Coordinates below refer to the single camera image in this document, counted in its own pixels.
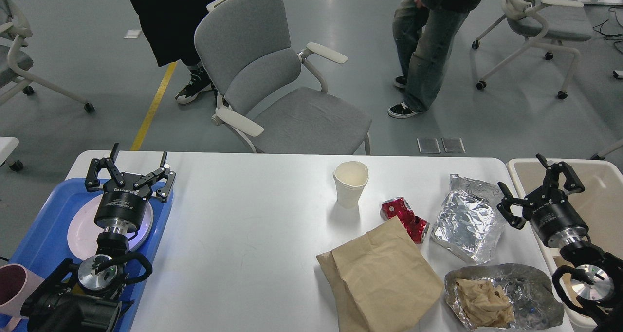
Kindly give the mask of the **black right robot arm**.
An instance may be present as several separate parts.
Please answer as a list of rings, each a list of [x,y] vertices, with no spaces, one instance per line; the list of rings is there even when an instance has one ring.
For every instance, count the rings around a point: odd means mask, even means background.
[[[622,330],[622,261],[594,245],[589,225],[569,202],[585,186],[570,164],[536,159],[545,168],[543,183],[516,198],[504,183],[497,209],[513,228],[529,223],[547,248],[556,248],[567,261],[552,274],[552,285],[565,305],[592,318],[597,332]]]

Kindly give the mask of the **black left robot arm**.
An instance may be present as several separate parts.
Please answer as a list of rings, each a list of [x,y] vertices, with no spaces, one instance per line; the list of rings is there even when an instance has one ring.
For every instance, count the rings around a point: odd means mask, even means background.
[[[127,234],[139,232],[151,199],[168,201],[176,173],[167,152],[147,175],[120,172],[118,151],[115,143],[108,157],[92,159],[84,181],[87,192],[102,191],[95,254],[80,263],[64,259],[25,300],[30,332],[111,332],[134,303],[122,300],[124,291],[153,273],[151,261],[130,249]]]

